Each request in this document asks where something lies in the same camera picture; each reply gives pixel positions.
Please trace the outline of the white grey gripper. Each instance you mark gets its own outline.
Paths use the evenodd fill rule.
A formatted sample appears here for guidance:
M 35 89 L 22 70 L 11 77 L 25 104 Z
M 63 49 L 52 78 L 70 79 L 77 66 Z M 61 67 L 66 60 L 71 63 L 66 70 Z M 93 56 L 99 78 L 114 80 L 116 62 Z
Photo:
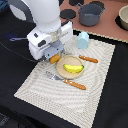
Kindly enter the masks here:
M 64 50 L 64 43 L 73 36 L 72 22 L 65 21 L 54 33 L 42 33 L 34 28 L 28 35 L 29 50 L 35 60 L 45 61 Z

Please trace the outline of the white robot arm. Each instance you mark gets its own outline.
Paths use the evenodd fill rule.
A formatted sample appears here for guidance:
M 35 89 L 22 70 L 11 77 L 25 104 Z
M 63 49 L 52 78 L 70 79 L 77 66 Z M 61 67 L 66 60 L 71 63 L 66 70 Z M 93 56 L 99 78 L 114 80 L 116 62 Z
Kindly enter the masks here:
M 29 32 L 29 50 L 35 60 L 45 61 L 64 49 L 72 38 L 72 22 L 61 23 L 59 0 L 8 0 L 13 14 L 36 27 Z

